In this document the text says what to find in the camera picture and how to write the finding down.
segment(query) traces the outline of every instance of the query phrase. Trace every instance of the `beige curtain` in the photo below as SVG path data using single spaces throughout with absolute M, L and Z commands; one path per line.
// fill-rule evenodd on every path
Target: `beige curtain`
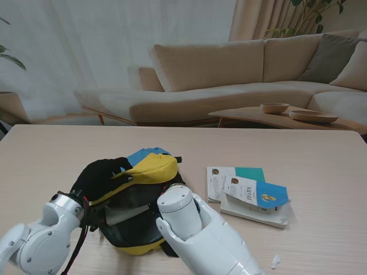
M 294 28 L 302 10 L 290 0 L 237 0 L 229 41 L 263 39 L 272 28 Z M 304 33 L 313 31 L 314 21 L 302 26 Z

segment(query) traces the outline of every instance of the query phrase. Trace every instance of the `sofa cushion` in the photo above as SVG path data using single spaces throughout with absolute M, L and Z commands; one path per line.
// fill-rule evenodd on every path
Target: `sofa cushion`
M 349 62 L 362 38 L 347 38 L 324 34 L 300 81 L 330 83 L 335 80 Z
M 92 89 L 77 91 L 76 96 L 82 106 L 108 115 L 159 123 L 207 119 L 210 112 L 274 101 L 306 108 L 312 95 L 281 84 L 251 83 L 182 93 Z
M 356 38 L 358 30 L 343 30 L 330 34 Z M 266 40 L 263 82 L 296 80 L 306 70 L 314 56 L 322 34 Z
M 215 45 L 155 45 L 150 50 L 166 92 L 261 82 L 264 41 Z
M 367 93 L 326 92 L 312 97 L 307 109 L 337 115 L 367 126 Z
M 127 67 L 128 82 L 133 90 L 164 92 L 154 68 L 141 66 Z
M 317 82 L 307 82 L 307 81 L 277 81 L 273 82 L 276 84 L 282 84 L 282 85 L 288 85 L 292 86 L 294 88 L 307 91 L 312 95 L 316 95 L 317 93 L 323 93 L 323 92 L 360 92 L 360 90 L 351 89 L 351 88 L 345 88 L 345 87 L 337 87 L 332 86 L 325 83 L 317 83 Z
M 330 85 L 367 91 L 367 43 L 359 42 L 348 64 Z

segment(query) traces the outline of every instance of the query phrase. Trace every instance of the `teal card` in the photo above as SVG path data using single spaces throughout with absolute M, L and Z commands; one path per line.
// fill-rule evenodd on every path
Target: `teal card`
M 236 176 L 265 182 L 264 172 L 261 168 L 235 167 Z

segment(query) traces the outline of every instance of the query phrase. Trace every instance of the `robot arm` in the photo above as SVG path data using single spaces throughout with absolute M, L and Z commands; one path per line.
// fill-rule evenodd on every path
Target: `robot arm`
M 266 275 L 239 233 L 187 187 L 171 187 L 157 203 L 159 231 L 194 274 Z
M 70 234 L 82 217 L 79 203 L 56 194 L 37 222 L 20 223 L 0 240 L 0 274 L 8 260 L 27 274 L 56 274 L 70 252 Z
M 157 204 L 163 218 L 157 219 L 159 231 L 193 273 L 266 275 L 238 232 L 186 186 L 169 188 Z M 0 275 L 8 261 L 27 274 L 56 274 L 70 252 L 71 232 L 83 221 L 83 209 L 78 200 L 59 193 L 37 222 L 14 226 L 0 240 Z

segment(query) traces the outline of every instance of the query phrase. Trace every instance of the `wooden table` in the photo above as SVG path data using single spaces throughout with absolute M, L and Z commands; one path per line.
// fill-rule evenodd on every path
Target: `wooden table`
M 18 125 L 0 142 L 0 235 L 38 219 L 44 203 L 68 191 L 88 163 L 155 146 L 182 156 L 180 172 L 203 198 L 207 166 L 262 167 L 268 182 L 288 188 L 285 230 L 223 214 L 268 275 L 367 270 L 367 145 L 350 131 Z M 72 245 L 78 236 L 76 230 Z M 282 262 L 272 272 L 276 254 Z M 22 272 L 8 264 L 9 274 Z M 70 274 L 191 273 L 160 250 L 140 257 L 119 252 L 96 231 Z
M 239 109 L 229 109 L 210 113 L 211 116 L 221 117 L 218 127 L 225 127 L 225 124 L 230 120 L 244 120 L 255 123 L 261 123 L 273 126 L 280 129 L 310 129 L 310 130 L 347 130 L 356 131 L 361 136 L 367 135 L 367 127 L 355 121 L 338 118 L 333 123 L 318 124 L 305 123 L 302 121 L 293 120 L 289 117 L 289 111 L 307 110 L 298 107 L 290 106 L 284 113 L 272 115 L 263 113 L 260 107 L 246 107 Z

